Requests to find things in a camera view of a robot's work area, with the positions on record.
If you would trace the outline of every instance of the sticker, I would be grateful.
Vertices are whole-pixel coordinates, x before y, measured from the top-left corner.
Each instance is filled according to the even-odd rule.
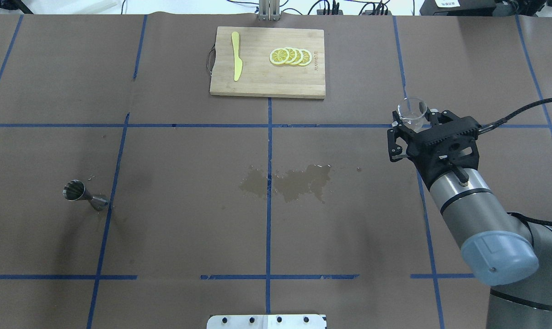
[[[458,0],[434,0],[439,8],[454,8],[460,7]]]

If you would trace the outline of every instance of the yellow knife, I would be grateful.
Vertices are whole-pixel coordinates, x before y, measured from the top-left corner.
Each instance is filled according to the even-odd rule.
[[[239,32],[231,34],[231,41],[233,43],[233,58],[235,59],[233,80],[238,81],[243,69],[243,61],[239,57]]]

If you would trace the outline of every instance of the white mounting bracket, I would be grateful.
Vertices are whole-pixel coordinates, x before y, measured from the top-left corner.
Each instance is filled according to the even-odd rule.
[[[280,20],[280,0],[259,0],[257,18],[260,21]]]
[[[327,317],[319,314],[212,316],[207,329],[326,329]]]

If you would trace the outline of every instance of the water spill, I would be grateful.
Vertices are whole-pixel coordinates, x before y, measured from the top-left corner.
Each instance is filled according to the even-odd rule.
[[[331,166],[309,165],[305,171],[288,170],[286,175],[273,180],[274,190],[284,196],[285,202],[298,200],[301,194],[312,193],[318,200],[322,200],[322,188],[330,180],[328,173]]]
[[[246,192],[252,192],[261,198],[267,198],[268,195],[268,177],[263,174],[263,170],[253,169],[249,166],[247,177],[241,182],[240,189]]]

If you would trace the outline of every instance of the black rubber band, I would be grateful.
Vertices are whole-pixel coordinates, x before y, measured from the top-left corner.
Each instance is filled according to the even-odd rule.
[[[533,302],[531,300],[525,300],[522,298],[510,296],[508,294],[504,294],[502,292],[498,292],[497,290],[493,290],[493,289],[491,289],[491,294],[494,295],[495,297],[499,297],[501,299],[508,300],[510,302],[515,302],[516,304],[522,304],[522,305],[528,306],[529,308],[537,308],[539,310],[552,312],[552,305],[540,304],[539,302]]]
[[[491,190],[490,189],[484,189],[484,188],[480,188],[480,189],[472,189],[472,190],[467,190],[467,191],[464,191],[464,192],[461,192],[459,194],[457,194],[456,196],[453,196],[452,198],[450,198],[449,200],[447,200],[447,202],[445,202],[445,204],[443,204],[443,206],[440,208],[440,214],[442,215],[443,212],[445,212],[445,209],[450,206],[453,202],[459,200],[460,198],[464,197],[464,196],[468,196],[470,194],[474,194],[474,193],[483,193],[483,192],[489,192],[491,193]]]

